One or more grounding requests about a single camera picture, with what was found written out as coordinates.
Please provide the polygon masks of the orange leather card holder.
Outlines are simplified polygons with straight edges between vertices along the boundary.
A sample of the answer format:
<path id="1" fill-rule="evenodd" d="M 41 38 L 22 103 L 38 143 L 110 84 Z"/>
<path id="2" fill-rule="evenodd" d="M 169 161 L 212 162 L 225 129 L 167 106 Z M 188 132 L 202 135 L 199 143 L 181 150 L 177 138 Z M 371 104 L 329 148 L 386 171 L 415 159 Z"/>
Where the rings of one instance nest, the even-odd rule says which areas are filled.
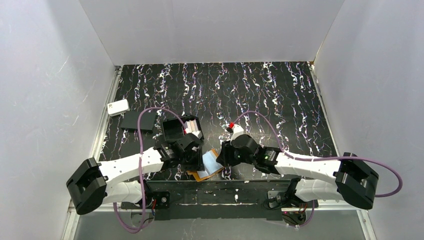
<path id="1" fill-rule="evenodd" d="M 187 171 L 187 174 L 193 176 L 197 182 L 207 180 L 221 172 L 224 167 L 217 162 L 218 153 L 215 149 L 211 149 L 202 156 L 204 170 Z"/>

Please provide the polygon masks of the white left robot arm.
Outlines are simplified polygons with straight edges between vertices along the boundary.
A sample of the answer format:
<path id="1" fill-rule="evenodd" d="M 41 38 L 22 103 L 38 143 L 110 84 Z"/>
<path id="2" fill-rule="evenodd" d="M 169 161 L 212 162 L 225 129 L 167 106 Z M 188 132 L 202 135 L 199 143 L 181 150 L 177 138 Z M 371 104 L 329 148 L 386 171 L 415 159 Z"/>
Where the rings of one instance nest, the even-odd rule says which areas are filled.
<path id="1" fill-rule="evenodd" d="M 203 140 L 202 133 L 195 131 L 117 160 L 96 162 L 93 157 L 85 159 L 66 182 L 77 214 L 91 213 L 102 204 L 146 203 L 146 186 L 130 179 L 177 165 L 198 166 L 202 162 Z"/>

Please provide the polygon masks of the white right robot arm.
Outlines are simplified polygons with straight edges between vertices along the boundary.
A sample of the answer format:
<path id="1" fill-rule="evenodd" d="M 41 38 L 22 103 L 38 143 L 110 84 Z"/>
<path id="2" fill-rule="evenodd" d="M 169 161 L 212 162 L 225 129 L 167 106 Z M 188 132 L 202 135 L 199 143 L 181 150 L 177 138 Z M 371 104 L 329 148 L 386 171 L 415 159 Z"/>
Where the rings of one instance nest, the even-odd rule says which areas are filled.
<path id="1" fill-rule="evenodd" d="M 216 161 L 224 167 L 245 163 L 265 174 L 295 175 L 284 193 L 272 197 L 283 206 L 315 200 L 345 201 L 363 210 L 374 206 L 379 175 L 355 156 L 320 161 L 263 147 L 242 134 L 221 144 Z"/>

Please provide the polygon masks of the black card box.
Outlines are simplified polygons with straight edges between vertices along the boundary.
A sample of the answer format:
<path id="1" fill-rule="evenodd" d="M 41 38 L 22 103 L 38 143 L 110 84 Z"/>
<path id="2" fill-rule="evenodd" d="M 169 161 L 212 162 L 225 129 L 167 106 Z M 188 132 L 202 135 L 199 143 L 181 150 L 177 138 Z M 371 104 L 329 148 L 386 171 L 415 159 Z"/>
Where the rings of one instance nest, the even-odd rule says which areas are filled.
<path id="1" fill-rule="evenodd" d="M 186 121 L 197 120 L 198 126 L 202 131 L 200 119 L 194 115 L 183 115 L 180 117 L 182 123 L 177 117 L 163 120 L 161 123 L 163 138 L 165 141 L 178 140 L 185 136 L 183 125 Z"/>

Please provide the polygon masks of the black box lid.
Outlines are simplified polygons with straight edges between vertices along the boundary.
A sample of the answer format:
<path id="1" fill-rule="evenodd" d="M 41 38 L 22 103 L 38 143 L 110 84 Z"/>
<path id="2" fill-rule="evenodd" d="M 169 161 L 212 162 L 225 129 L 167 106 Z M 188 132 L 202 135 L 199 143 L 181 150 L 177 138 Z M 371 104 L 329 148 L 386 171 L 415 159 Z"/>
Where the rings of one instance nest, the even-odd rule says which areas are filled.
<path id="1" fill-rule="evenodd" d="M 139 120 L 140 114 L 137 111 L 127 111 L 123 115 L 120 128 L 128 131 L 137 131 L 140 129 L 142 133 L 152 133 L 157 122 L 157 113 L 146 112 Z"/>

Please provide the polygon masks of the small white box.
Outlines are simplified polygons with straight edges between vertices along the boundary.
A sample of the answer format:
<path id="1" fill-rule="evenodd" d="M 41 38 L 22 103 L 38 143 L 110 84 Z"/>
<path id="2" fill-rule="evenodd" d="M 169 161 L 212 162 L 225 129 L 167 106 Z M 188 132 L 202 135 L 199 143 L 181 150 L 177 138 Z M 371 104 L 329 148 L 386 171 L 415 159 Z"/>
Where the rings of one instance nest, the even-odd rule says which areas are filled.
<path id="1" fill-rule="evenodd" d="M 108 103 L 106 108 L 108 115 L 113 117 L 127 112 L 130 109 L 130 106 L 127 99 L 122 99 Z"/>

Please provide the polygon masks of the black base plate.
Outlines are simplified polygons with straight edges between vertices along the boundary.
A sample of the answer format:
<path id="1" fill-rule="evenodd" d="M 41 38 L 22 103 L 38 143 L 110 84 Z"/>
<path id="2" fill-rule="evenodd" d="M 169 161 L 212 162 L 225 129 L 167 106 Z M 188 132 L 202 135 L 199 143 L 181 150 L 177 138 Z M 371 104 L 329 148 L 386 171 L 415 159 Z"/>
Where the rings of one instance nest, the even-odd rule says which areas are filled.
<path id="1" fill-rule="evenodd" d="M 278 221 L 283 209 L 265 201 L 283 196 L 289 180 L 192 180 L 147 182 L 147 209 L 155 203 L 157 221 L 182 219 L 266 219 Z"/>

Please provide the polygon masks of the aluminium frame rail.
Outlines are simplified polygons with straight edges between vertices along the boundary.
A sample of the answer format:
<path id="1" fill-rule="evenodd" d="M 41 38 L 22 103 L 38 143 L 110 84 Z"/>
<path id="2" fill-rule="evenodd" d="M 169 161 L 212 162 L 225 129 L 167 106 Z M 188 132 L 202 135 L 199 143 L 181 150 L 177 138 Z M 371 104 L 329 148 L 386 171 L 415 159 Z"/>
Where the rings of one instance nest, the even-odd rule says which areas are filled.
<path id="1" fill-rule="evenodd" d="M 91 151 L 89 157 L 94 157 L 96 160 L 99 159 L 100 153 L 102 150 L 103 141 L 106 135 L 106 131 L 108 128 L 109 122 L 109 114 L 107 110 L 107 104 L 115 99 L 116 92 L 119 86 L 120 77 L 122 74 L 122 66 L 115 66 L 114 77 L 111 82 L 111 86 L 109 88 L 106 102 L 102 110 L 102 115 L 100 118 L 99 126 L 96 131 L 96 135 L 93 141 L 93 145 L 91 147 Z M 62 240 L 73 240 L 76 234 L 76 230 L 78 227 L 80 216 L 77 214 L 76 208 L 72 201 L 69 202 L 69 206 L 67 209 L 67 216 L 64 231 L 62 234 Z"/>

